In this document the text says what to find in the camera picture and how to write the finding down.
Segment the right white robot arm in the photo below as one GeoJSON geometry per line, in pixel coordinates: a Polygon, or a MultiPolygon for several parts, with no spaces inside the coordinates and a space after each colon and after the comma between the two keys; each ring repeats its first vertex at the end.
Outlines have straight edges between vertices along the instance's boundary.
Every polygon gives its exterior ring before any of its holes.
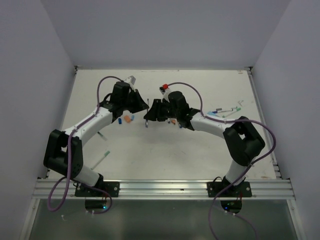
{"type": "Polygon", "coordinates": [[[163,97],[155,99],[150,110],[143,117],[145,120],[164,122],[175,119],[185,129],[200,131],[225,140],[232,158],[228,172],[223,178],[223,192],[235,196],[240,190],[240,183],[245,179],[245,169],[261,153],[265,141],[250,122],[225,123],[222,118],[208,119],[201,111],[192,108],[180,91],[169,89],[162,91],[163,97]]]}

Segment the black pen near left arm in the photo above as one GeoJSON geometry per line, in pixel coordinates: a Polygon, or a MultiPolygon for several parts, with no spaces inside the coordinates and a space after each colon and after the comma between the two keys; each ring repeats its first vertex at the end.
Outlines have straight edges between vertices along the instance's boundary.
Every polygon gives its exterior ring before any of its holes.
{"type": "Polygon", "coordinates": [[[97,133],[104,141],[107,141],[107,138],[100,132],[97,133]]]}

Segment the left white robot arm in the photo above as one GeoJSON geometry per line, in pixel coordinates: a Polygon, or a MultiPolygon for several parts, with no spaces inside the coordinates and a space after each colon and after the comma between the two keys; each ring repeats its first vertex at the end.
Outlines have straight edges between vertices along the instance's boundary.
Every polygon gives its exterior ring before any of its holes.
{"type": "Polygon", "coordinates": [[[101,129],[120,118],[124,111],[134,114],[149,108],[134,87],[135,80],[130,76],[116,82],[110,99],[99,101],[89,116],[63,131],[53,130],[48,138],[44,166],[85,184],[92,196],[101,195],[104,190],[102,176],[84,164],[83,147],[101,129]]]}

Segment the orange pen cap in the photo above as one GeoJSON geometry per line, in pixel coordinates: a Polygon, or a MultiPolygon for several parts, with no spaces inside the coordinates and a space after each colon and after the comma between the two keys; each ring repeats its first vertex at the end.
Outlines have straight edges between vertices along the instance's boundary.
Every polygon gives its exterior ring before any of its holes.
{"type": "Polygon", "coordinates": [[[131,117],[130,116],[128,116],[128,115],[125,115],[124,117],[123,117],[123,119],[127,122],[127,123],[130,123],[132,120],[131,120],[131,117]]]}

